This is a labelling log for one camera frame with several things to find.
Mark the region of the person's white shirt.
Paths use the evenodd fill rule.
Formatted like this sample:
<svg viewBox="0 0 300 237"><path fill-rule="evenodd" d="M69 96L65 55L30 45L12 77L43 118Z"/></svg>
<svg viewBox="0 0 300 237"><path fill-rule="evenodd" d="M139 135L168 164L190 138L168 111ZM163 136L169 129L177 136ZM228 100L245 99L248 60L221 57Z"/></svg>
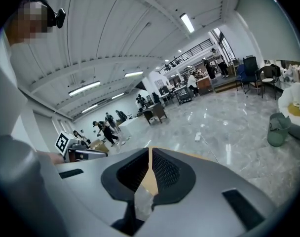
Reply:
<svg viewBox="0 0 300 237"><path fill-rule="evenodd" d="M68 237L40 172L40 153L31 146L21 112L27 102L10 63L10 46L0 32L0 201L10 234Z"/></svg>

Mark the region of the blue chair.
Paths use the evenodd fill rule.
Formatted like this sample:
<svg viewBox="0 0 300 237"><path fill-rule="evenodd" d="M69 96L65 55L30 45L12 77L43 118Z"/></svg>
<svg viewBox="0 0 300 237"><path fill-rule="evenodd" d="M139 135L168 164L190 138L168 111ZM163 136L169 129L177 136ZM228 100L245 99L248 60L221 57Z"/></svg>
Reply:
<svg viewBox="0 0 300 237"><path fill-rule="evenodd" d="M248 83L248 77L245 74L245 67L243 64L240 64L236 70L236 90L238 91L238 84L240 84L240 87L244 90L244 85L246 83Z"/></svg>

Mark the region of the white platform block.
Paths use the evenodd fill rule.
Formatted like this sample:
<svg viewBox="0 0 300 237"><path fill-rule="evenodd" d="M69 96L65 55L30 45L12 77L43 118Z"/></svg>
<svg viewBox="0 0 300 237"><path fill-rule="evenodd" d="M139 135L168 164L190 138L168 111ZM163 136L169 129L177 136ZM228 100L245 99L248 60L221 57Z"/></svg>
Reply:
<svg viewBox="0 0 300 237"><path fill-rule="evenodd" d="M119 125L122 136L128 140L131 137L139 135L149 124L143 117L128 119Z"/></svg>

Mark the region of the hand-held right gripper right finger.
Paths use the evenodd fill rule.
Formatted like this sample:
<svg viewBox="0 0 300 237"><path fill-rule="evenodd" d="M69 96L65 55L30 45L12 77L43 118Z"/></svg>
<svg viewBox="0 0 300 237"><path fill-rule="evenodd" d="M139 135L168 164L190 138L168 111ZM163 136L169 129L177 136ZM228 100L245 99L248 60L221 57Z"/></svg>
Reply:
<svg viewBox="0 0 300 237"><path fill-rule="evenodd" d="M229 168L161 148L152 150L158 194L147 237L237 237L272 213L272 201Z"/></svg>

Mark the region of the dark wooden desk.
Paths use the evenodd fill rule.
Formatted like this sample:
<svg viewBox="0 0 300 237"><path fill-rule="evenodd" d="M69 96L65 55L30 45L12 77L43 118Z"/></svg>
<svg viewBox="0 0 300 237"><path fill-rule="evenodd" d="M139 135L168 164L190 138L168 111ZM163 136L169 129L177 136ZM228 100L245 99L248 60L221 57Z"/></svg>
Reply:
<svg viewBox="0 0 300 237"><path fill-rule="evenodd" d="M143 114L144 114L148 124L150 124L150 120L155 117L157 117L159 119L160 123L162 123L162 121L161 121L162 117L167 118L167 115L166 115L161 103L155 103L155 104L149 106L148 108L143 110Z"/></svg>

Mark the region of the person's left forearm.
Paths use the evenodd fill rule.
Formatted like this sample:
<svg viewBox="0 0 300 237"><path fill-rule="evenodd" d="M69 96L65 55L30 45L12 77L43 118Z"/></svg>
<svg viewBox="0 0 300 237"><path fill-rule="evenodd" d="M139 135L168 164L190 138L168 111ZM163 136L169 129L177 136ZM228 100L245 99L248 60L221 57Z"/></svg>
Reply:
<svg viewBox="0 0 300 237"><path fill-rule="evenodd" d="M63 164L65 162L64 158L60 154L52 153L52 154L49 154L49 156L54 165Z"/></svg>

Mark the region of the black chair white seat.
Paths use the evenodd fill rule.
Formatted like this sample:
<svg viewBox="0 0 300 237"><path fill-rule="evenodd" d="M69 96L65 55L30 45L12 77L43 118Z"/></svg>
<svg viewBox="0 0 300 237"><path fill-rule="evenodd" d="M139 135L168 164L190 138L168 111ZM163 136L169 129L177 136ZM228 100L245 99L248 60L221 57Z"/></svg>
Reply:
<svg viewBox="0 0 300 237"><path fill-rule="evenodd" d="M280 67L277 65L271 64L266 65L259 69L259 79L261 81L261 96L263 98L263 94L265 93L266 85L270 85L273 87L274 99L276 100L276 83L279 82L279 78L281 77Z"/></svg>

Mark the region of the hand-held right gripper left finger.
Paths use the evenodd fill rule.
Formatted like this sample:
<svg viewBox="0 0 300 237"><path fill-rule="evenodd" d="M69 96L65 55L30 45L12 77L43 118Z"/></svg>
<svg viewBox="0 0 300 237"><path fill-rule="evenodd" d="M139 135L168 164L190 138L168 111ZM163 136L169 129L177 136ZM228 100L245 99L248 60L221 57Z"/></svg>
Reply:
<svg viewBox="0 0 300 237"><path fill-rule="evenodd" d="M95 218L127 235L143 224L136 218L134 196L149 168L149 150L81 162L80 174L62 172L73 194Z"/></svg>

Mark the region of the black metal railing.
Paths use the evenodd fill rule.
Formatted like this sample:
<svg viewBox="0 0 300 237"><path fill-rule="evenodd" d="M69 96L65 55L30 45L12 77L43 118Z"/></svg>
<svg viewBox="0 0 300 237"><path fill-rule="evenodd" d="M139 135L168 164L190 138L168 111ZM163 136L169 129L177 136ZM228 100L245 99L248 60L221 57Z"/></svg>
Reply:
<svg viewBox="0 0 300 237"><path fill-rule="evenodd" d="M156 69L156 72L164 75L167 72L169 72L171 69L177 67L182 62L187 61L188 59L191 59L193 56L200 54L208 49L211 49L213 46L210 39L207 39L200 44L194 46L193 48L189 49L188 51L184 52L183 54L179 55L178 57L175 57L174 60L167 62L163 67Z"/></svg>

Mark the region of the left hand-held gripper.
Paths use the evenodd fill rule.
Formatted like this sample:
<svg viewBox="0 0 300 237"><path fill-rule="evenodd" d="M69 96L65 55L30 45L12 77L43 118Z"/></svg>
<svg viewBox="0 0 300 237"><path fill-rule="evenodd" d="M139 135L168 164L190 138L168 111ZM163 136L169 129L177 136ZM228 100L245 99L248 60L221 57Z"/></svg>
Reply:
<svg viewBox="0 0 300 237"><path fill-rule="evenodd" d="M76 162L108 157L108 153L86 150L86 144L74 135L61 131L55 142L55 148L64 162Z"/></svg>

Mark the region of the cardboard box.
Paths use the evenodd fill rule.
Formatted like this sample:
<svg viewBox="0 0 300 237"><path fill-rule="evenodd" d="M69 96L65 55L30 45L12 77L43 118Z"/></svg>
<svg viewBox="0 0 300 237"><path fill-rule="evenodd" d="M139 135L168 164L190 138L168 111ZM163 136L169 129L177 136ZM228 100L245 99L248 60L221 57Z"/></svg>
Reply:
<svg viewBox="0 0 300 237"><path fill-rule="evenodd" d="M90 149L92 150L96 150L96 151L101 151L104 153L108 153L109 150L106 147L105 143L103 141L101 141L100 139L97 139L93 142L90 143Z"/></svg>

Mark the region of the black trolley cart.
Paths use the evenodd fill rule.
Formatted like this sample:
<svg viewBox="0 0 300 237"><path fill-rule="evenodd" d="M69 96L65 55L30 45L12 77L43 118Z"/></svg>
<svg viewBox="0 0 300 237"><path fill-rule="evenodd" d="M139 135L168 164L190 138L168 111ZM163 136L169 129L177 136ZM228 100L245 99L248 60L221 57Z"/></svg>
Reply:
<svg viewBox="0 0 300 237"><path fill-rule="evenodd" d="M190 102L192 100L192 95L193 93L186 85L175 90L175 96L178 100L179 105Z"/></svg>

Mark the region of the black mesh office chair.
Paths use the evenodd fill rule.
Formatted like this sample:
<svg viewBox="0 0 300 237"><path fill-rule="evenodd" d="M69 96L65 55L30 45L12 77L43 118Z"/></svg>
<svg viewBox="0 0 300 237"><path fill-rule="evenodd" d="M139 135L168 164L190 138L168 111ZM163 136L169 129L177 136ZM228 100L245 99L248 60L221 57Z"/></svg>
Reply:
<svg viewBox="0 0 300 237"><path fill-rule="evenodd" d="M259 94L259 68L257 65L256 57L247 57L243 59L244 71L241 74L242 84L249 85L253 83L255 85L257 94Z"/></svg>

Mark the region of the brown wooden cabinet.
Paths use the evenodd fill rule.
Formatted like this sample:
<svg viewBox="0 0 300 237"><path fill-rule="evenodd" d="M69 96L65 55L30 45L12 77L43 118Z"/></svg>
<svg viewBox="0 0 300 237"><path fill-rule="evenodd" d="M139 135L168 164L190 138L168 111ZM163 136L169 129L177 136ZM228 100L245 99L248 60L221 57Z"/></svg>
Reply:
<svg viewBox="0 0 300 237"><path fill-rule="evenodd" d="M209 77L200 78L196 81L198 93L204 95L210 92L213 92L213 87L210 82Z"/></svg>

